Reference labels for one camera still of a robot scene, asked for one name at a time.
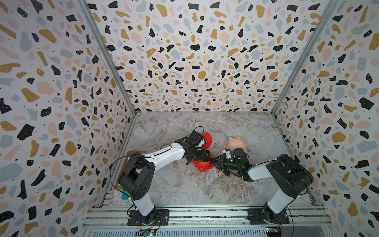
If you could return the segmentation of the pink piggy bank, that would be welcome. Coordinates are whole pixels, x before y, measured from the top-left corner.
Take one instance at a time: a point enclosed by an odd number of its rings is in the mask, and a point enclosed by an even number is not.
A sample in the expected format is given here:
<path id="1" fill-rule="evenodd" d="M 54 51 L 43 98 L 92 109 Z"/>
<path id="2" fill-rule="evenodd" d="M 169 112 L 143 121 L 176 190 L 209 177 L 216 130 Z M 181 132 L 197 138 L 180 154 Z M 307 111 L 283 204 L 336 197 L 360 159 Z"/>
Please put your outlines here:
<path id="1" fill-rule="evenodd" d="M 227 149 L 229 149 L 230 151 L 234 151 L 235 149 L 239 149 L 239 148 L 245 151 L 246 144 L 244 143 L 244 141 L 240 139 L 239 137 L 237 138 L 230 137 L 227 142 Z"/>

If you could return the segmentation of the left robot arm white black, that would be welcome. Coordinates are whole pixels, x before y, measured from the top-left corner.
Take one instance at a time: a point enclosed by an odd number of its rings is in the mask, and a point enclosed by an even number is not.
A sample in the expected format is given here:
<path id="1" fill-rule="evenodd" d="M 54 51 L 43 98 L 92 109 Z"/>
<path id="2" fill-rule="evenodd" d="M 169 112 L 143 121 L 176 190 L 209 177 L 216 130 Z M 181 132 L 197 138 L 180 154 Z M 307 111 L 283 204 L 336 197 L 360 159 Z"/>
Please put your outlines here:
<path id="1" fill-rule="evenodd" d="M 156 217 L 156 206 L 148 194 L 155 172 L 181 159 L 186 159 L 187 164 L 196 161 L 210 166 L 211 156 L 207 149 L 211 144 L 212 137 L 208 132 L 193 130 L 190 135 L 179 138 L 156 152 L 134 153 L 129 157 L 117 181 L 131 198 L 138 216 L 144 222 L 150 223 Z"/>

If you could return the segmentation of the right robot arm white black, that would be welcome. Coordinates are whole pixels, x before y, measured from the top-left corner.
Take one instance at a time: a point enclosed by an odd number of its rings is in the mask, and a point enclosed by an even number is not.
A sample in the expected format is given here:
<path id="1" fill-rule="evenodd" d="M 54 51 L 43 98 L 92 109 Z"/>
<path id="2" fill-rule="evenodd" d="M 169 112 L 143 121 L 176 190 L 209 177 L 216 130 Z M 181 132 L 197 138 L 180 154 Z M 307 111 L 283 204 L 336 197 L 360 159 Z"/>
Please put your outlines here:
<path id="1" fill-rule="evenodd" d="M 308 170 L 286 154 L 252 165 L 248 161 L 248 154 L 242 148 L 237 148 L 233 151 L 225 150 L 222 155 L 211 158 L 210 164 L 226 176 L 233 174 L 246 182 L 273 178 L 279 189 L 264 204 L 262 215 L 266 219 L 273 219 L 281 214 L 298 196 L 307 192 L 314 181 Z"/>

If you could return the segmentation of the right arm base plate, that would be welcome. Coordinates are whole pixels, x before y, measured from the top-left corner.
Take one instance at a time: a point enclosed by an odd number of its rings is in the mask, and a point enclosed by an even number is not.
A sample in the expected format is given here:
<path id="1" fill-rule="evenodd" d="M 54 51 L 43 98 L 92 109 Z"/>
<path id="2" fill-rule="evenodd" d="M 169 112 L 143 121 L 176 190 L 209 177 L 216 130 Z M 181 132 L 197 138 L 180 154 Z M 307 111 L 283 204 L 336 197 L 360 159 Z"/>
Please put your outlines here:
<path id="1" fill-rule="evenodd" d="M 290 223 L 286 210 L 282 210 L 280 213 L 274 213 L 269 208 L 247 209 L 246 218 L 251 225 L 279 225 Z"/>

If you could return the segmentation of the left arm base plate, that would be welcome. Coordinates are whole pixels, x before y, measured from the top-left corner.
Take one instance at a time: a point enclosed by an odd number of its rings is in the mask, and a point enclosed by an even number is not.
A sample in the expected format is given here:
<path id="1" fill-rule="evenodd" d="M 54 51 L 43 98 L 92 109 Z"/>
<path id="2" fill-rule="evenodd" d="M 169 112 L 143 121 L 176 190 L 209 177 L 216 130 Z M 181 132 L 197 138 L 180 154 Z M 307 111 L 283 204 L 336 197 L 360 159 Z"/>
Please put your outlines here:
<path id="1" fill-rule="evenodd" d="M 167 226 L 169 216 L 169 209 L 155 208 L 147 216 L 143 216 L 139 210 L 131 210 L 127 226 Z"/>

